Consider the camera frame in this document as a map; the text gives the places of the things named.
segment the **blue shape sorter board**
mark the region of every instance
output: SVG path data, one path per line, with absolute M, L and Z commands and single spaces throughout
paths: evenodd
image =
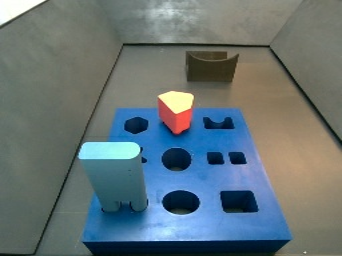
M 275 252 L 291 233 L 239 109 L 194 109 L 174 135 L 155 108 L 117 109 L 109 141 L 136 142 L 148 207 L 113 213 L 92 198 L 83 243 L 93 254 Z

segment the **square hole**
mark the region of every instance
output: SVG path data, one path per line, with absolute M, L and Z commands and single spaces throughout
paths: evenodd
M 258 212 L 258 205 L 251 191 L 222 191 L 222 209 L 227 213 Z
M 208 164 L 224 164 L 223 155 L 220 152 L 207 153 Z
M 231 164 L 246 164 L 246 157 L 242 152 L 230 152 L 230 162 Z

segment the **light blue block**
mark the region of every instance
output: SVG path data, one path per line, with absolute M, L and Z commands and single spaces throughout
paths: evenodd
M 79 159 L 97 195 L 103 211 L 131 202 L 135 211 L 147 207 L 140 147 L 133 142 L 87 142 Z

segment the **hole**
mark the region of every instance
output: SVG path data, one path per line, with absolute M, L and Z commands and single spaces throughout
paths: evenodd
M 220 123 L 214 122 L 208 117 L 203 117 L 203 123 L 206 129 L 234 129 L 231 117 L 226 117 Z
M 220 152 L 207 153 L 208 164 L 224 164 L 223 155 Z
M 190 214 L 199 207 L 199 199 L 194 193 L 178 190 L 164 196 L 163 206 L 166 210 L 174 214 Z
M 242 152 L 230 152 L 230 162 L 232 164 L 246 164 L 246 157 L 244 154 Z
M 183 148 L 171 148 L 164 152 L 161 162 L 168 170 L 183 171 L 191 164 L 191 156 Z
M 222 209 L 227 213 L 258 212 L 258 205 L 251 191 L 222 191 Z
M 144 163 L 147 163 L 147 159 L 141 156 L 141 163 L 144 164 Z
M 124 130 L 132 134 L 137 134 L 147 130 L 148 121 L 141 117 L 133 117 L 124 122 Z

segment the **red block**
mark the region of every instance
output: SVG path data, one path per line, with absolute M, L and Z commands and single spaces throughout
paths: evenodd
M 170 91 L 157 96 L 159 117 L 174 134 L 190 128 L 194 95 Z

